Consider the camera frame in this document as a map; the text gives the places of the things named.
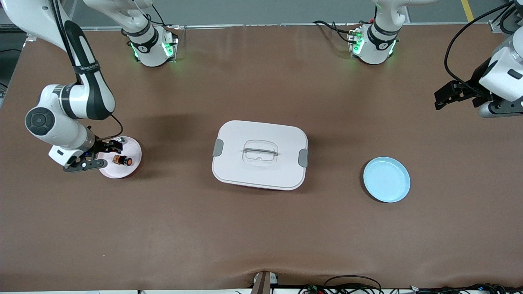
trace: robotic arm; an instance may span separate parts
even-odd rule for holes
[[[176,59],[178,36],[155,26],[142,9],[151,7],[153,0],[84,0],[95,9],[122,27],[122,32],[131,40],[135,57],[146,66],[160,66]]]
[[[464,86],[451,81],[437,90],[436,110],[473,98],[484,118],[523,115],[523,28],[506,39],[483,62]]]
[[[364,24],[350,39],[352,54],[369,64],[380,64],[392,54],[397,34],[405,23],[401,8],[407,5],[424,5],[438,0],[372,0],[376,16],[371,24]]]
[[[67,172],[105,167],[107,162],[95,159],[96,154],[120,153],[122,144],[113,140],[102,142],[90,128],[77,121],[80,118],[104,120],[115,109],[115,99],[84,33],[69,20],[58,1],[55,2],[57,6],[52,0],[0,1],[7,16],[22,30],[64,51],[69,47],[74,71],[82,81],[82,84],[46,86],[37,106],[26,115],[27,129],[38,139],[53,145],[49,156]]]

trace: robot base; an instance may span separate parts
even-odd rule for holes
[[[352,58],[359,58],[368,64],[380,64],[392,54],[396,40],[390,46],[386,45],[388,46],[386,50],[378,50],[376,45],[369,41],[368,29],[370,26],[370,24],[364,24],[354,30],[354,35],[348,36],[349,40],[355,42],[355,44],[349,44],[349,50]]]
[[[142,161],[142,148],[140,147],[138,141],[131,137],[119,137],[116,140],[120,141],[123,145],[122,155],[131,158],[132,163],[129,166],[114,163],[113,159],[115,158],[115,155],[118,155],[116,152],[99,153],[98,159],[107,161],[107,166],[101,168],[100,172],[108,178],[127,177],[136,170]]]
[[[138,63],[142,63],[148,67],[161,66],[167,62],[176,62],[176,53],[178,51],[178,36],[163,27],[154,26],[159,31],[161,38],[151,48],[151,52],[142,53],[137,50],[133,44],[131,48],[134,51],[134,58]]]

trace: black cable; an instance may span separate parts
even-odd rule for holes
[[[515,11],[516,11],[516,7],[514,6],[511,9],[508,9],[507,11],[505,11],[505,13],[503,13],[503,16],[499,19],[499,28],[501,29],[502,32],[509,34],[509,35],[514,34],[516,31],[511,31],[511,30],[508,30],[507,28],[505,28],[505,20],[507,19],[507,17],[509,15],[511,15]]]
[[[317,20],[317,21],[314,21],[312,22],[313,24],[323,24],[325,25],[327,28],[331,29],[331,30],[336,30],[333,26],[329,25],[328,23],[322,21],[322,20]],[[346,31],[346,30],[340,30],[338,29],[339,32],[342,32],[342,33],[349,33],[349,31]]]
[[[508,9],[510,8],[510,6],[507,6],[500,14],[498,14],[496,16],[496,18],[494,18],[494,20],[492,20],[492,23],[496,22],[496,20],[501,16],[503,15],[503,13],[505,13],[505,11],[507,11]]]
[[[309,287],[308,285],[303,286],[303,287],[300,289],[300,291],[298,291],[298,294],[301,294],[301,291],[306,290],[308,287]]]
[[[153,24],[161,25],[162,27],[175,26],[175,25],[173,25],[173,24],[164,24],[164,23],[162,23],[162,22],[153,21],[153,20],[152,20],[152,16],[151,16],[150,14],[148,14],[148,13],[144,14],[143,16],[145,16],[145,18],[146,18],[147,20],[149,20],[150,22],[152,22]]]
[[[463,294],[463,292],[470,294],[467,290],[488,291],[490,294],[515,294],[523,291],[523,286],[519,288],[511,288],[497,284],[475,284],[463,288],[442,287],[436,289],[419,289],[417,294]]]
[[[0,50],[0,53],[2,53],[2,52],[7,52],[7,51],[18,51],[18,52],[22,52],[22,50],[20,50],[20,49],[6,49],[6,50]]]
[[[372,19],[373,22],[376,20],[376,15],[378,15],[378,7],[374,6],[374,18]],[[358,23],[359,24],[367,24],[368,25],[368,24],[371,24],[372,22],[360,20]]]
[[[152,6],[153,6],[154,11],[156,11],[156,14],[158,14],[158,17],[160,18],[160,21],[162,22],[162,25],[165,26],[165,22],[163,21],[162,16],[158,12],[158,9],[156,9],[156,7],[154,7],[154,4],[152,4]]]
[[[351,43],[351,44],[356,44],[356,41],[352,41],[352,40],[348,40],[348,39],[345,39],[342,34],[340,33],[338,27],[336,27],[336,23],[335,22],[332,22],[332,25],[334,26],[334,29],[336,30],[336,32],[338,33],[338,36],[344,40],[345,42],[347,43]]]
[[[116,118],[116,116],[111,114],[111,117],[114,118],[115,121],[120,125],[120,132],[117,133],[116,135],[100,138],[100,141],[116,138],[116,137],[120,136],[123,133],[123,125],[122,125],[122,123]]]
[[[329,29],[331,29],[331,30],[335,30],[335,31],[338,33],[338,36],[339,36],[342,40],[344,40],[345,42],[348,42],[348,43],[351,43],[351,44],[355,44],[355,43],[356,43],[355,41],[345,39],[345,38],[342,36],[341,33],[349,33],[349,31],[338,29],[338,27],[336,26],[336,23],[335,23],[335,22],[332,22],[332,26],[329,25],[328,23],[322,21],[322,20],[317,20],[317,21],[313,22],[313,24],[323,24],[323,25],[326,25]]]
[[[56,25],[58,26],[58,31],[60,33],[60,36],[62,37],[62,42],[64,43],[64,47],[67,52],[67,56],[69,56],[71,65],[76,66],[76,63],[74,62],[74,58],[73,58],[73,53],[71,51],[71,47],[69,46],[69,41],[67,40],[67,36],[65,34],[65,28],[63,26],[62,16],[60,14],[60,9],[59,9],[60,4],[59,4],[58,0],[49,0],[49,3],[51,5],[52,11],[53,11],[54,21],[56,22]],[[82,83],[80,80],[80,75],[79,74],[75,74],[75,75],[76,75],[76,84],[80,85]]]
[[[450,69],[449,69],[449,65],[448,65],[448,59],[449,59],[449,53],[450,53],[450,49],[452,48],[452,45],[454,44],[454,42],[456,41],[456,39],[461,35],[461,33],[463,33],[463,31],[465,31],[469,26],[471,26],[473,23],[475,23],[476,21],[482,19],[483,17],[487,16],[487,15],[490,15],[498,10],[501,10],[507,6],[510,6],[512,5],[513,1],[509,1],[508,3],[505,3],[497,8],[494,8],[492,10],[490,10],[489,12],[486,12],[480,16],[478,16],[477,18],[474,18],[471,22],[469,22],[468,24],[466,24],[463,28],[461,28],[458,33],[454,36],[454,38],[452,38],[452,40],[450,41],[449,43],[449,47],[447,47],[447,52],[445,53],[445,59],[444,59],[444,66],[445,66],[445,70],[447,71],[447,73],[453,77],[456,81],[460,82],[462,85],[464,85],[465,87],[467,87],[468,89],[472,90],[473,92],[475,92],[476,94],[480,95],[480,96],[484,96],[485,94],[484,93],[481,93],[479,90],[477,90],[476,88],[473,88],[472,86],[470,86],[469,84],[467,84],[464,80],[462,80],[460,77],[458,77],[457,75],[455,75]]]
[[[369,278],[369,277],[366,277],[366,276],[359,276],[359,275],[341,275],[341,276],[336,276],[336,277],[332,277],[330,279],[327,279],[327,281],[325,281],[325,283],[323,283],[323,287],[325,288],[327,283],[332,281],[332,280],[335,280],[335,279],[341,279],[341,278],[360,278],[360,279],[366,279],[366,280],[369,280],[369,281],[373,281],[375,282],[378,287],[381,289],[381,284],[374,280],[373,278]]]

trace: brown tabletop cover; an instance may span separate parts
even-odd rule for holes
[[[0,109],[1,290],[246,287],[261,270],[285,284],[339,274],[384,287],[523,284],[523,118],[482,119],[470,101],[434,109],[459,28],[406,26],[374,66],[318,27],[184,31],[177,62],[158,68],[136,63],[120,32],[88,32],[124,134],[144,148],[121,180],[64,173],[26,130],[41,90],[74,81],[58,47],[27,43]],[[468,79],[501,41],[472,26],[450,67]],[[229,120],[301,128],[303,185],[215,179],[214,140]],[[408,169],[404,200],[364,191],[362,168],[378,156]]]

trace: metal bracket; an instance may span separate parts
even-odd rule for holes
[[[491,27],[492,33],[501,33],[501,29],[499,28],[499,20],[496,22],[489,20],[488,25]]]
[[[523,114],[523,98],[510,102],[497,97],[488,107],[492,113],[497,115]]]
[[[99,169],[107,166],[107,161],[103,159],[87,160],[85,157],[80,157],[80,161],[74,163],[74,166],[64,166],[64,172],[75,173],[84,172],[89,169]]]
[[[261,273],[257,273],[256,276],[254,276],[254,281],[253,283],[256,283],[256,281],[258,280],[258,277]],[[271,284],[278,284],[278,275],[275,274],[275,273],[269,273],[270,274],[270,283]]]

